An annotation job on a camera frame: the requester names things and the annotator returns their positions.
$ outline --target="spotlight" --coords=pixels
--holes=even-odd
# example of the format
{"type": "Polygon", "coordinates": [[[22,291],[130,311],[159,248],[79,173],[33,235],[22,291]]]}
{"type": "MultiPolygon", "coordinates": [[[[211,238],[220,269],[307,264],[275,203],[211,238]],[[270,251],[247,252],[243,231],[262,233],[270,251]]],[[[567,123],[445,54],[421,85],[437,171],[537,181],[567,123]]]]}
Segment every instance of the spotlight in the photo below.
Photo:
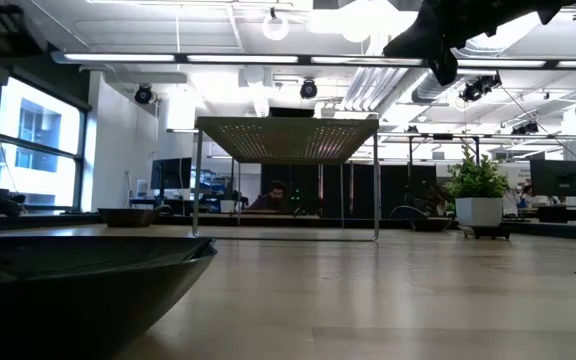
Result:
{"type": "Polygon", "coordinates": [[[528,134],[536,134],[539,132],[539,125],[536,122],[531,121],[526,124],[526,133],[528,134]]]}
{"type": "Polygon", "coordinates": [[[530,135],[539,132],[539,124],[536,121],[531,121],[526,125],[518,126],[512,129],[511,135],[530,135]]]}
{"type": "Polygon", "coordinates": [[[466,83],[466,88],[459,94],[459,98],[464,102],[474,102],[500,85],[501,78],[499,77],[499,73],[495,76],[481,76],[474,82],[466,83]]]}
{"type": "Polygon", "coordinates": [[[317,85],[315,85],[315,80],[304,80],[304,84],[301,85],[301,91],[299,93],[301,94],[302,99],[312,99],[317,96],[317,85]]]}
{"type": "Polygon", "coordinates": [[[135,93],[135,101],[141,105],[150,105],[157,100],[157,97],[151,90],[152,85],[150,84],[141,84],[139,85],[139,89],[135,93]]]}

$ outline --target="glass panel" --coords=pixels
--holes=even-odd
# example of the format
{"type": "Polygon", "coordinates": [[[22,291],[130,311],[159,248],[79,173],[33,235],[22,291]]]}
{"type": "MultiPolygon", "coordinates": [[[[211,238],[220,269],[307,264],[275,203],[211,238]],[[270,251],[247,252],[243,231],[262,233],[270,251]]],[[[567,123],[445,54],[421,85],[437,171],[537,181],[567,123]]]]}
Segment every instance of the glass panel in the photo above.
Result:
{"type": "Polygon", "coordinates": [[[0,133],[77,153],[81,113],[77,108],[13,78],[1,95],[0,133]]]}
{"type": "Polygon", "coordinates": [[[0,188],[26,195],[25,205],[72,206],[75,161],[0,143],[0,188]]]}

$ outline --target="green leaves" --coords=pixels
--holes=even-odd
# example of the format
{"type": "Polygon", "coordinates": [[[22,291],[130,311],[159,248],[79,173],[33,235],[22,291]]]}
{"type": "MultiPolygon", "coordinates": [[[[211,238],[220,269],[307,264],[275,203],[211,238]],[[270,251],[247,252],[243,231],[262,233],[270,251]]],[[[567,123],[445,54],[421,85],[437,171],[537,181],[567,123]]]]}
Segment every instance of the green leaves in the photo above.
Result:
{"type": "Polygon", "coordinates": [[[461,165],[448,167],[452,175],[450,193],[455,198],[500,198],[508,187],[508,179],[505,175],[497,174],[498,165],[484,155],[481,165],[477,166],[470,148],[466,145],[462,148],[464,162],[461,165]]]}

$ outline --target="wooden table surface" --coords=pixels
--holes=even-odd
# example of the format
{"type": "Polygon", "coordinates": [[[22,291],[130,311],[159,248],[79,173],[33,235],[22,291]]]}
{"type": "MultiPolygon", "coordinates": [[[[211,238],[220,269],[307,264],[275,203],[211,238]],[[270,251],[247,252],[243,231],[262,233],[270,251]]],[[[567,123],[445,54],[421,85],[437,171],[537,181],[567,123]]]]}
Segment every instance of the wooden table surface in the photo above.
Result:
{"type": "MultiPolygon", "coordinates": [[[[326,233],[221,231],[279,231],[295,240],[326,233]]],[[[377,243],[217,241],[219,253],[190,292],[115,360],[576,359],[576,240],[510,240],[383,230],[377,243]]]]}

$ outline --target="plant pot tray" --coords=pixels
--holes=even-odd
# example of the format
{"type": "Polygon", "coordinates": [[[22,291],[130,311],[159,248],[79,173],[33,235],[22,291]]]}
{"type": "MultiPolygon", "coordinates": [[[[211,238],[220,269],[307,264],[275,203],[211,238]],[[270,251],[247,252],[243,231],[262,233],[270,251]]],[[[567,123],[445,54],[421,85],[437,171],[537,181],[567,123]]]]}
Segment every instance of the plant pot tray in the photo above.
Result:
{"type": "Polygon", "coordinates": [[[490,237],[496,239],[497,237],[503,237],[506,240],[510,239],[510,229],[498,226],[460,226],[461,231],[464,232],[464,237],[473,236],[475,239],[479,239],[482,236],[490,237]]]}

